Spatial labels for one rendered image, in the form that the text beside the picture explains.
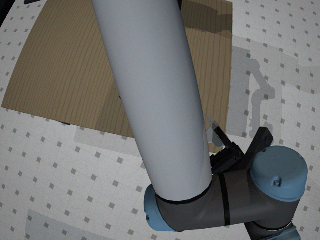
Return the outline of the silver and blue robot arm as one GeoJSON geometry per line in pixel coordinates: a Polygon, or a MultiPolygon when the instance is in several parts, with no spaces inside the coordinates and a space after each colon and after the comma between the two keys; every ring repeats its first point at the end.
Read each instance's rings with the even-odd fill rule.
{"type": "Polygon", "coordinates": [[[292,220],[307,164],[291,148],[270,146],[267,127],[258,128],[237,171],[212,175],[178,1],[91,2],[151,181],[144,194],[149,226],[182,232],[244,223],[251,240],[301,240],[292,220]]]}

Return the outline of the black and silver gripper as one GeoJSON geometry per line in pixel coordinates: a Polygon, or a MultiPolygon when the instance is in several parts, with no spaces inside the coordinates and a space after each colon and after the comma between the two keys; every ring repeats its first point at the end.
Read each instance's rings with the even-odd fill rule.
{"type": "Polygon", "coordinates": [[[209,128],[206,130],[208,143],[214,143],[216,147],[225,148],[215,155],[210,156],[212,174],[221,174],[238,170],[237,167],[244,157],[239,145],[231,142],[213,117],[204,115],[209,128]],[[219,136],[219,137],[218,137],[219,136]],[[220,140],[221,139],[221,140],[220,140]]]}

